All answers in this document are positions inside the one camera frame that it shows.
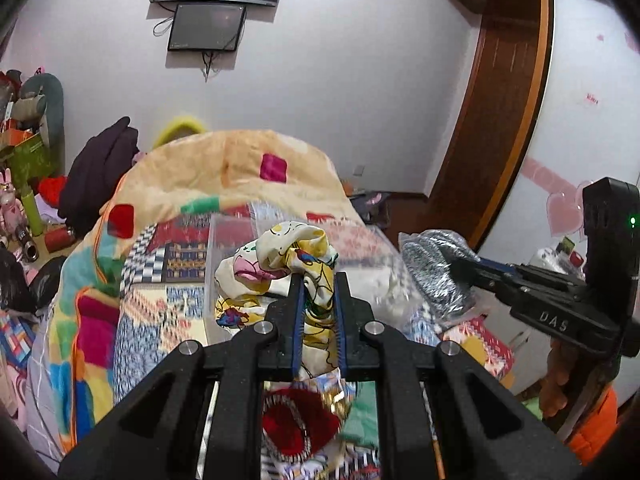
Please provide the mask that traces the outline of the right hand holding gripper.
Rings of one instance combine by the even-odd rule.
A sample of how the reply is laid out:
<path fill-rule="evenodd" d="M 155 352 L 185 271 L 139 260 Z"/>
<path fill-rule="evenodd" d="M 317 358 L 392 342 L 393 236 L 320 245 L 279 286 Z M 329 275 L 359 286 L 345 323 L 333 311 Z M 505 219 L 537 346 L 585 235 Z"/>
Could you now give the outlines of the right hand holding gripper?
<path fill-rule="evenodd" d="M 543 419 L 551 418 L 566 408 L 568 397 L 564 387 L 570 381 L 578 358 L 577 348 L 564 341 L 552 339 L 547 358 L 547 373 L 542 378 L 539 393 L 539 407 Z"/>

